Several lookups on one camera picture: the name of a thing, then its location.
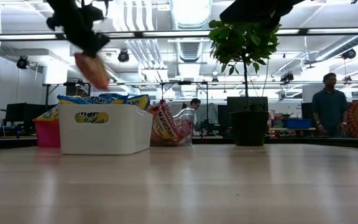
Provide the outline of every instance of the black plant pot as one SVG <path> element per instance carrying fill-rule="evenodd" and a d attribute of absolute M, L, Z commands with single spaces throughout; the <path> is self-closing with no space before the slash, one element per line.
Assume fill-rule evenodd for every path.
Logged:
<path fill-rule="evenodd" d="M 234 140 L 237 146 L 263 146 L 269 113 L 243 111 L 230 113 Z"/>

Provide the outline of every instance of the wooden table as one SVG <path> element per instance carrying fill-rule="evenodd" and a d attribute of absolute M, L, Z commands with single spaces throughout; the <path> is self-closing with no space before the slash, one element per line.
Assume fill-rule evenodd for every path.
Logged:
<path fill-rule="evenodd" d="M 358 149 L 0 150 L 0 224 L 358 223 Z"/>

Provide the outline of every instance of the person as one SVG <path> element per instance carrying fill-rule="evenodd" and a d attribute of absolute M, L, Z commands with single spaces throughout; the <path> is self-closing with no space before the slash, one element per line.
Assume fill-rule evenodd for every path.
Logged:
<path fill-rule="evenodd" d="M 198 110 L 198 108 L 200 107 L 200 104 L 201 104 L 201 100 L 197 99 L 197 98 L 194 98 L 190 101 L 190 108 L 191 109 L 194 109 L 195 111 Z M 197 114 L 194 113 L 194 120 L 193 120 L 193 129 L 195 129 L 195 125 L 197 124 Z"/>
<path fill-rule="evenodd" d="M 201 100 L 194 98 L 190 101 L 190 108 L 197 110 L 200 107 Z"/>
<path fill-rule="evenodd" d="M 335 90 L 336 74 L 323 77 L 324 88 L 313 95 L 313 117 L 318 131 L 341 138 L 347 126 L 347 101 L 343 92 Z"/>

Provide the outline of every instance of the snack bag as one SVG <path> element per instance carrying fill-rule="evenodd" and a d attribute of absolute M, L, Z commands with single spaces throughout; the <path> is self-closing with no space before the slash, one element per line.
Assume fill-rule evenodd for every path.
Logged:
<path fill-rule="evenodd" d="M 58 112 L 58 106 L 55 106 L 54 108 L 48 110 L 38 118 L 35 118 L 33 121 L 54 121 L 58 119 L 59 112 Z"/>
<path fill-rule="evenodd" d="M 83 54 L 75 53 L 74 58 L 77 67 L 87 80 L 89 80 L 96 88 L 107 90 L 110 77 L 99 56 L 91 58 Z"/>
<path fill-rule="evenodd" d="M 118 94 L 118 93 L 102 93 L 99 95 L 99 97 L 102 97 L 102 98 L 112 98 L 112 99 L 118 99 L 120 97 L 122 97 L 121 94 Z"/>
<path fill-rule="evenodd" d="M 118 99 L 114 98 L 103 98 L 98 96 L 87 96 L 83 98 L 76 98 L 72 96 L 58 95 L 60 103 L 63 105 L 69 104 L 124 104 L 127 102 L 128 96 L 121 96 Z M 75 121 L 77 123 L 105 123 L 108 120 L 108 115 L 105 113 L 77 113 L 75 115 Z"/>
<path fill-rule="evenodd" d="M 151 143 L 154 146 L 190 145 L 193 137 L 194 109 L 185 108 L 172 116 L 164 100 L 149 108 L 153 114 Z"/>
<path fill-rule="evenodd" d="M 139 95 L 128 98 L 127 104 L 136 105 L 139 108 L 146 110 L 150 105 L 150 98 L 148 95 Z"/>
<path fill-rule="evenodd" d="M 101 123 L 105 123 L 108 119 L 109 119 L 109 116 L 106 113 L 80 112 L 80 113 L 75 114 L 75 121 L 77 123 L 101 124 Z"/>
<path fill-rule="evenodd" d="M 58 95 L 57 98 L 59 99 L 60 103 L 63 105 L 70 105 L 70 104 L 111 104 L 114 102 L 113 99 L 106 99 L 100 98 L 97 96 L 86 96 L 82 98 L 72 97 L 72 96 L 63 96 Z"/>

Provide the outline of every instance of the robotic arm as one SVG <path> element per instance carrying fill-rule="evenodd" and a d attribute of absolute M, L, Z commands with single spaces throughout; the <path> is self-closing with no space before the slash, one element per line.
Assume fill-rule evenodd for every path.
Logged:
<path fill-rule="evenodd" d="M 82 0 L 81 8 L 78 8 L 75 0 L 47 0 L 54 10 L 52 17 L 47 19 L 47 25 L 51 30 L 62 26 L 67 39 L 74 45 L 84 50 L 84 54 L 94 58 L 96 53 L 103 48 L 109 38 L 105 35 L 95 34 L 92 30 L 93 22 L 103 20 L 103 12 L 92 4 L 85 5 Z"/>

